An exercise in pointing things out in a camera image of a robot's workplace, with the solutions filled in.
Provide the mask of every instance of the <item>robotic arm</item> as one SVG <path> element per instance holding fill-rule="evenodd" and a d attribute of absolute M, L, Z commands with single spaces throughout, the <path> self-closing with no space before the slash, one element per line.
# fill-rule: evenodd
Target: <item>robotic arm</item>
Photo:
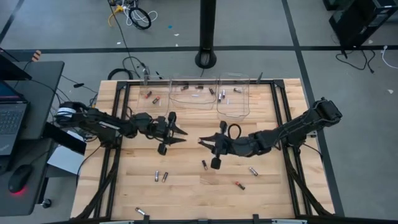
<path fill-rule="evenodd" d="M 278 141 L 285 139 L 290 146 L 301 146 L 307 134 L 321 130 L 340 122 L 342 115 L 332 101 L 322 98 L 304 112 L 303 115 L 273 130 L 258 131 L 248 137 L 231 139 L 225 135 L 227 124 L 220 123 L 221 132 L 213 136 L 200 138 L 199 144 L 211 150 L 215 158 L 211 161 L 211 168 L 219 169 L 221 166 L 220 155 L 234 154 L 237 156 L 251 157 L 263 155 L 271 151 Z M 204 141 L 215 142 L 214 145 Z"/>
<path fill-rule="evenodd" d="M 96 135 L 104 147 L 115 147 L 119 135 L 134 138 L 140 132 L 148 139 L 160 141 L 158 153 L 166 155 L 166 145 L 186 141 L 174 138 L 174 133 L 187 134 L 175 125 L 175 112 L 170 112 L 168 122 L 163 116 L 153 119 L 147 113 L 132 114 L 128 120 L 122 120 L 83 103 L 65 102 L 60 105 L 55 117 L 56 122 L 63 128 L 79 127 Z"/>

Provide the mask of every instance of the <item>cylindrical object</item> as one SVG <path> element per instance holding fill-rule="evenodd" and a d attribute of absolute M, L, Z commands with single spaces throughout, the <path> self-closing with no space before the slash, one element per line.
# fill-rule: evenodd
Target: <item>cylindrical object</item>
<path fill-rule="evenodd" d="M 164 173 L 164 176 L 163 176 L 163 179 L 162 179 L 163 183 L 166 181 L 168 175 L 169 175 L 168 172 Z"/>
<path fill-rule="evenodd" d="M 148 99 L 148 97 L 150 97 L 152 94 L 152 91 L 149 91 L 149 93 L 146 94 L 145 99 Z"/>
<path fill-rule="evenodd" d="M 200 68 L 211 68 L 217 62 L 214 53 L 214 29 L 216 22 L 216 0 L 200 1 L 200 46 L 195 63 Z"/>
<path fill-rule="evenodd" d="M 241 183 L 239 183 L 238 181 L 236 181 L 235 184 L 236 184 L 238 187 L 240 187 L 242 190 L 245 189 L 245 187 L 243 187 L 243 185 L 241 185 Z"/>
<path fill-rule="evenodd" d="M 234 91 L 235 91 L 236 93 L 242 93 L 242 90 L 240 90 L 240 89 L 238 89 L 238 88 L 234 88 Z"/>
<path fill-rule="evenodd" d="M 205 170 L 207 170 L 206 161 L 202 160 L 201 163 L 203 164 L 203 167 L 205 168 Z"/>
<path fill-rule="evenodd" d="M 156 98 L 152 101 L 153 104 L 157 103 L 159 101 L 160 97 L 156 96 Z"/>
<path fill-rule="evenodd" d="M 155 181 L 158 182 L 159 181 L 159 171 L 155 172 Z"/>
<path fill-rule="evenodd" d="M 139 207 L 136 208 L 136 212 L 140 213 L 141 215 L 145 215 L 145 212 L 142 211 Z"/>
<path fill-rule="evenodd" d="M 253 169 L 253 167 L 249 167 L 250 172 L 255 175 L 258 176 L 259 174 Z"/>

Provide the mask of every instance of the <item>black metal frame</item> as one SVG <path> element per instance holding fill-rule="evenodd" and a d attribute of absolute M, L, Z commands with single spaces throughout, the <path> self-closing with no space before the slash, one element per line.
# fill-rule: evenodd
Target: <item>black metal frame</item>
<path fill-rule="evenodd" d="M 188 83 L 189 85 L 197 85 L 198 82 L 200 82 L 202 85 L 206 85 L 207 82 L 209 83 L 214 83 L 213 80 L 200 80 L 200 81 L 195 81 L 195 80 L 187 80 L 184 83 Z M 289 103 L 287 101 L 287 95 L 286 95 L 286 90 L 285 90 L 285 85 L 284 85 L 284 81 L 283 80 L 260 80 L 260 82 L 258 82 L 257 80 L 250 80 L 249 82 L 251 85 L 270 85 L 271 88 L 271 93 L 272 93 L 272 99 L 274 102 L 274 108 L 275 108 L 275 114 L 276 114 L 276 118 L 277 118 L 277 123 L 278 125 L 282 124 L 282 115 L 280 112 L 280 107 L 279 107 L 279 101 L 278 101 L 278 97 L 277 97 L 277 87 L 279 87 L 280 92 L 282 94 L 282 101 L 283 101 L 283 106 L 284 106 L 284 110 L 285 110 L 285 115 L 287 118 L 287 121 L 290 121 L 292 119 L 291 114 L 290 114 L 290 110 L 289 110 Z M 126 118 L 126 111 L 127 111 L 127 104 L 129 101 L 129 92 L 130 92 L 130 87 L 132 86 L 139 86 L 141 83 L 139 81 L 119 81 L 117 82 L 116 85 L 116 92 L 115 92 L 115 97 L 114 97 L 114 104 L 113 104 L 113 110 L 112 110 L 112 115 L 116 116 L 117 112 L 118 112 L 118 106 L 119 106 L 119 99 L 120 99 L 120 94 L 122 90 L 124 91 L 124 99 L 123 99 L 123 107 L 122 107 L 122 113 L 121 113 L 121 119 L 125 119 Z M 169 85 L 169 81 L 168 80 L 150 80 L 148 81 L 148 85 Z M 288 159 L 290 160 L 290 156 L 289 156 L 289 150 L 288 148 L 279 143 L 279 147 L 282 149 L 283 155 L 284 155 L 284 160 L 285 160 L 285 165 L 287 168 L 287 163 L 288 163 Z M 105 153 L 104 153 L 104 161 L 103 161 L 103 165 L 101 168 L 101 177 L 99 179 L 99 186 L 103 184 L 105 178 L 106 178 L 106 173 L 108 171 L 108 164 L 109 164 L 109 155 L 110 155 L 110 151 L 111 149 L 106 149 Z M 303 167 L 302 167 L 302 163 L 301 163 L 301 158 L 300 158 L 300 154 L 298 152 L 298 149 L 294 148 L 294 157 L 295 157 L 295 163 L 296 163 L 296 168 L 298 170 L 298 176 L 301 178 L 301 180 L 305 183 L 305 178 L 304 178 L 304 174 L 303 174 Z M 114 162 L 116 162 L 117 164 L 119 163 L 120 160 L 120 150 L 117 150 L 115 152 L 115 156 L 114 156 Z M 117 174 L 115 175 L 114 179 L 112 180 L 110 189 L 109 189 L 109 195 L 108 195 L 108 204 L 106 207 L 106 217 L 110 218 L 111 214 L 112 214 L 112 207 L 113 207 L 113 200 L 114 200 L 114 193 L 115 193 L 115 189 L 116 189 L 116 178 L 117 178 Z M 294 184 L 294 180 L 291 176 L 288 175 L 288 181 L 289 181 L 289 189 L 290 189 L 290 196 L 292 197 L 292 205 L 293 205 L 293 210 L 294 210 L 294 214 L 296 217 L 300 216 L 300 208 L 299 208 L 299 201 L 297 199 L 297 192 L 295 189 L 295 184 Z M 304 205 L 305 205 L 305 213 L 307 215 L 312 215 L 312 210 L 311 210 L 311 205 L 308 201 L 308 198 L 303 194 L 303 198 L 304 198 Z M 101 203 L 98 203 L 96 208 L 95 208 L 95 212 L 94 212 L 94 217 L 98 218 L 100 217 L 100 210 L 101 210 Z M 271 219 L 267 219 L 267 220 L 260 220 L 262 222 L 270 222 Z M 212 220 L 212 222 L 220 222 L 222 223 L 223 220 Z M 240 223 L 253 223 L 253 220 L 228 220 L 229 223 L 231 222 L 240 222 Z"/>

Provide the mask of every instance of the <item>transparent container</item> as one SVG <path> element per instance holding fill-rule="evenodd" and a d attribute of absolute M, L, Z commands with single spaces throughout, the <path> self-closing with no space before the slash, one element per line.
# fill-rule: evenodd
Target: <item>transparent container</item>
<path fill-rule="evenodd" d="M 172 76 L 170 100 L 176 107 L 211 110 L 217 99 L 216 94 L 216 77 Z"/>
<path fill-rule="evenodd" d="M 165 116 L 169 111 L 170 84 L 168 79 L 160 75 L 149 75 L 140 80 L 139 92 L 137 86 L 130 89 L 130 104 L 133 104 L 134 113 L 148 113 L 152 117 Z"/>
<path fill-rule="evenodd" d="M 217 112 L 220 120 L 242 121 L 249 115 L 249 84 L 250 79 L 247 75 L 234 73 L 220 75 L 217 92 Z"/>

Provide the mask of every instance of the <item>wooden table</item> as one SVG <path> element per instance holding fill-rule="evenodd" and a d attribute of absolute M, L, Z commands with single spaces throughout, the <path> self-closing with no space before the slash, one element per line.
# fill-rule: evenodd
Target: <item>wooden table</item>
<path fill-rule="evenodd" d="M 308 109 L 302 84 L 299 79 L 284 81 L 290 111 L 295 118 Z M 96 105 L 99 110 L 111 114 L 115 89 L 116 81 L 101 82 Z M 139 87 L 134 86 L 130 92 L 129 106 L 133 109 L 138 91 Z M 278 98 L 281 113 L 285 114 L 279 91 Z M 273 149 L 266 155 L 252 158 L 222 156 L 221 169 L 210 169 L 213 155 L 209 149 L 197 144 L 197 139 L 219 132 L 216 105 L 212 110 L 176 108 L 172 102 L 169 106 L 169 111 L 177 113 L 178 126 L 189 134 L 185 136 L 187 141 L 169 147 L 167 155 L 161 156 L 156 150 L 158 141 L 148 140 L 141 134 L 134 139 L 123 139 L 112 220 L 142 220 L 142 215 L 134 210 L 136 207 L 148 213 L 151 220 L 250 219 L 255 213 L 260 218 L 294 217 L 282 152 Z M 269 85 L 250 86 L 249 107 L 250 114 L 238 123 L 243 136 L 277 126 Z M 307 139 L 307 144 L 317 148 L 315 139 Z M 88 144 L 86 156 L 98 146 L 99 142 Z M 319 154 L 306 146 L 302 146 L 301 150 L 308 188 L 333 213 Z M 103 155 L 104 149 L 98 150 L 82 167 L 72 217 L 83 210 L 97 191 Z M 207 161 L 209 170 L 204 170 L 201 160 Z M 253 176 L 249 167 L 255 168 L 259 175 Z M 160 171 L 160 178 L 164 172 L 169 173 L 166 182 L 154 181 L 156 170 Z M 242 183 L 246 190 L 234 185 L 236 181 Z M 303 200 L 297 185 L 296 189 L 303 213 Z"/>

